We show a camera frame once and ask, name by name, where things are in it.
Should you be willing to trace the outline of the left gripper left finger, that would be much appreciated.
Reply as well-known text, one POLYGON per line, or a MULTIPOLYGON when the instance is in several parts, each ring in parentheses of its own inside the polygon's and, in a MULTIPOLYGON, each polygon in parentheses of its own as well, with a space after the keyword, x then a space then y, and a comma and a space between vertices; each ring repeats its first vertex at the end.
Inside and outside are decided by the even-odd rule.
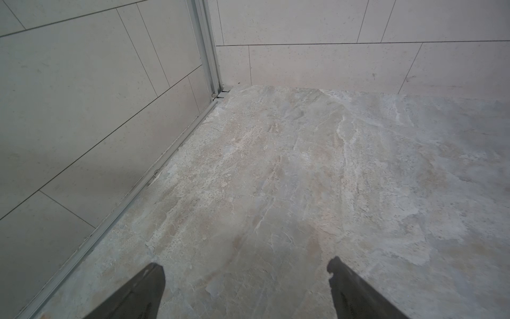
POLYGON ((156 318, 164 290, 163 267, 150 263, 85 316, 85 319, 156 318))

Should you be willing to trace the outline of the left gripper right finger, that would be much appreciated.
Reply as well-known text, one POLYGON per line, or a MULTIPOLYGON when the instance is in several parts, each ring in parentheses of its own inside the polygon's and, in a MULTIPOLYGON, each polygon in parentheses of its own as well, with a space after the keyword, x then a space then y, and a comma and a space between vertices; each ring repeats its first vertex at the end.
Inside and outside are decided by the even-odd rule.
POLYGON ((329 286, 338 318, 401 318, 408 316, 348 267, 338 256, 327 265, 329 286))

